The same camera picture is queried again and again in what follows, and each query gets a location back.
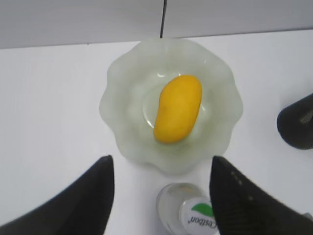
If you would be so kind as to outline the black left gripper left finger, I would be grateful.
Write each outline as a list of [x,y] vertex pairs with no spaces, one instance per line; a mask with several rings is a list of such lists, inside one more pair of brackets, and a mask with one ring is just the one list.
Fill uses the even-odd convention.
[[102,235],[114,200],[112,156],[99,158],[46,203],[0,227],[2,235]]

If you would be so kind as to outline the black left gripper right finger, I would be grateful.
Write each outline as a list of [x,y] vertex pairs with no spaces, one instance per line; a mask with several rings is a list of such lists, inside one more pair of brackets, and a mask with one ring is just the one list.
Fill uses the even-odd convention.
[[222,235],[311,235],[313,222],[282,204],[226,158],[212,159],[210,198]]

